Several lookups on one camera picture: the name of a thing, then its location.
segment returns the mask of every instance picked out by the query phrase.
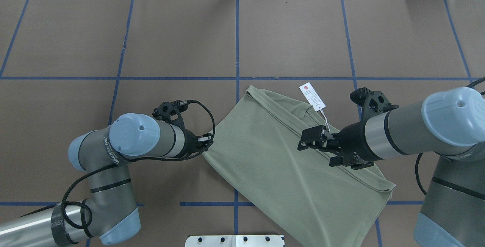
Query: clothing tag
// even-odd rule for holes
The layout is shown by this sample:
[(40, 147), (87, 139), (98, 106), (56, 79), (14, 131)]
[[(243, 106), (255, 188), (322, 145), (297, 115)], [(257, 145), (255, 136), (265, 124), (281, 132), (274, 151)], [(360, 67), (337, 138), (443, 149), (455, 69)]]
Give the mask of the clothing tag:
[(313, 106), (315, 112), (318, 112), (321, 109), (325, 108), (325, 103), (320, 99), (317, 92), (310, 83), (301, 85), (300, 90), (305, 98), (308, 100), (308, 102)]

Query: light blue joint cap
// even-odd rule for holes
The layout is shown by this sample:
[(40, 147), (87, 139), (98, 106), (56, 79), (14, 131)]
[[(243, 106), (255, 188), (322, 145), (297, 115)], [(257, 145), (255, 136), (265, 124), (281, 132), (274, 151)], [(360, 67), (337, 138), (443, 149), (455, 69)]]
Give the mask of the light blue joint cap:
[(421, 114), (426, 127), (439, 140), (457, 147), (485, 141), (485, 100), (467, 87), (430, 95)]
[(88, 136), (88, 134), (92, 132), (94, 131), (90, 131), (85, 135), (81, 135), (75, 140), (73, 140), (71, 142), (71, 145), (69, 145), (69, 148), (67, 149), (67, 156), (69, 158), (69, 162), (71, 162), (72, 166), (74, 166), (76, 170), (86, 171), (79, 163), (79, 149), (81, 148), (81, 144), (83, 143), (86, 136)]
[(418, 214), (414, 240), (422, 247), (465, 247), (454, 236), (424, 214)]
[(158, 123), (145, 114), (123, 114), (110, 128), (111, 145), (127, 156), (140, 156), (151, 151), (159, 139)]
[(136, 235), (140, 228), (140, 215), (137, 208), (99, 238), (104, 245), (118, 244)]

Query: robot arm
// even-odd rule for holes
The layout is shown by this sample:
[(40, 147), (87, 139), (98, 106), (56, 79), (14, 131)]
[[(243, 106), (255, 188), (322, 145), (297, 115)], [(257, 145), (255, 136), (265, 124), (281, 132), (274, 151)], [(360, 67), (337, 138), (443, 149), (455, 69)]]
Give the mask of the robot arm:
[(330, 166), (360, 169), (374, 161), (436, 152), (436, 166), (414, 239), (423, 247), (485, 244), (485, 100), (471, 88), (430, 95), (403, 108), (382, 92), (355, 90), (361, 121), (339, 133), (323, 126), (302, 132), (298, 150), (336, 154)]
[(66, 202), (80, 180), (76, 181), (53, 209), (0, 225), (0, 247), (66, 247), (94, 236), (111, 245), (138, 233), (140, 218), (127, 165), (140, 159), (190, 159), (213, 142), (211, 133), (201, 137), (185, 129), (180, 113), (190, 103), (200, 104), (164, 102), (154, 109), (155, 119), (123, 114), (107, 128), (76, 138), (68, 149), (69, 161), (88, 172), (82, 178), (88, 178), (92, 197), (83, 200), (81, 207)]

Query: green t-shirt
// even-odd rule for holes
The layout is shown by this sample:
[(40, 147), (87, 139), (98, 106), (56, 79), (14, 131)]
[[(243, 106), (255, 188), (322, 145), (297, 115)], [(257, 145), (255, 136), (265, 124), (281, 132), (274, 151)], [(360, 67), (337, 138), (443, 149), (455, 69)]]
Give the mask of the green t-shirt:
[(377, 166), (329, 167), (333, 154), (298, 151), (301, 132), (322, 124), (310, 104), (251, 86), (204, 157), (302, 245), (358, 247), (395, 184)]

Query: black cable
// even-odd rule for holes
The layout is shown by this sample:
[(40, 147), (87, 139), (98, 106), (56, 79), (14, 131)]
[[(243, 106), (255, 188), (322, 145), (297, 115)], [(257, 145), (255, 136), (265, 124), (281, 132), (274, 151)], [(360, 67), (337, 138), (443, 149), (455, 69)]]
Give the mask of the black cable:
[(186, 155), (185, 157), (180, 157), (180, 158), (159, 158), (159, 157), (149, 157), (149, 156), (147, 156), (147, 157), (140, 157), (140, 158), (135, 158), (135, 159), (127, 159), (127, 161), (129, 161), (131, 163), (141, 161), (141, 160), (144, 160), (144, 159), (152, 159), (152, 160), (156, 160), (156, 161), (185, 161), (185, 160), (188, 160), (188, 159), (193, 159), (193, 158), (201, 155), (203, 152), (206, 152), (208, 150), (208, 148), (214, 143), (214, 136), (215, 136), (214, 116), (212, 115), (211, 111), (209, 111), (209, 109), (206, 106), (204, 106), (204, 104), (198, 102), (197, 100), (187, 100), (187, 104), (192, 104), (192, 103), (196, 103), (206, 110), (206, 112), (211, 117), (211, 122), (212, 122), (212, 126), (213, 126), (213, 133), (212, 133), (212, 136), (211, 136), (211, 140), (205, 145), (205, 147), (203, 148), (203, 150), (201, 152), (197, 152), (196, 154), (191, 155), (191, 156)]
[[(88, 199), (84, 199), (81, 203), (82, 204), (86, 204), (86, 201), (87, 200)], [(88, 236), (88, 238), (93, 238), (94, 236), (88, 230), (89, 224), (86, 221), (86, 216), (84, 214), (84, 207), (81, 207), (81, 212), (80, 213), (81, 213), (81, 225), (84, 227), (84, 233)]]
[(483, 77), (483, 78), (479, 78), (479, 79), (477, 79), (476, 81), (474, 81), (474, 82), (472, 82), (472, 83), (468, 84), (468, 85), (467, 85), (467, 87), (468, 87), (468, 88), (474, 88), (476, 85), (478, 85), (478, 84), (480, 84), (480, 83), (482, 83), (482, 82), (484, 82), (484, 81), (485, 81), (485, 77)]
[(424, 190), (423, 185), (421, 184), (421, 180), (419, 179), (419, 161), (421, 160), (421, 157), (423, 156), (422, 153), (418, 154), (418, 157), (416, 158), (416, 164), (414, 165), (414, 174), (416, 175), (416, 182), (418, 183), (419, 189), (421, 192), (423, 192), (424, 195), (426, 195), (426, 190)]
[(30, 215), (30, 214), (35, 214), (35, 213), (38, 213), (38, 212), (40, 212), (40, 211), (44, 211), (44, 210), (47, 210), (47, 209), (50, 209), (50, 208), (54, 208), (55, 206), (56, 206), (55, 204), (52, 204), (52, 205), (47, 205), (47, 206), (45, 206), (45, 207), (42, 207), (42, 208), (40, 208), (40, 209), (37, 209), (37, 210), (35, 210), (35, 211), (32, 211), (32, 212), (27, 213), (27, 214), (25, 214), (25, 215), (22, 215), (22, 216), (20, 216), (20, 217), (23, 217), (23, 216), (28, 216), (28, 215)]
[[(83, 204), (83, 203), (80, 203), (80, 202), (68, 202), (67, 201), (67, 196), (69, 196), (69, 194), (71, 193), (71, 191), (74, 189), (74, 187), (80, 183), (82, 180), (92, 176), (92, 175), (95, 175), (101, 171), (105, 171), (107, 169), (110, 169), (110, 168), (114, 168), (114, 167), (117, 167), (116, 164), (111, 164), (109, 166), (104, 166), (102, 168), (99, 168), (95, 171), (92, 171), (84, 176), (82, 176), (81, 178), (78, 178), (69, 188), (68, 190), (66, 191), (66, 193), (64, 194), (64, 197), (62, 198), (62, 201), (61, 201), (61, 211), (62, 211), (62, 216), (64, 218), (64, 220), (71, 226), (73, 226), (74, 228), (77, 228), (77, 229), (85, 229), (87, 228), (90, 224), (91, 224), (91, 221), (92, 221), (92, 211), (90, 209), (89, 206)], [(79, 207), (83, 207), (84, 209), (86, 209), (89, 213), (89, 221), (87, 221), (86, 224), (83, 224), (83, 225), (77, 225), (76, 223), (74, 223), (70, 218), (69, 216), (67, 216), (67, 213), (66, 213), (66, 206), (68, 205), (76, 205), (76, 206), (79, 206)]]

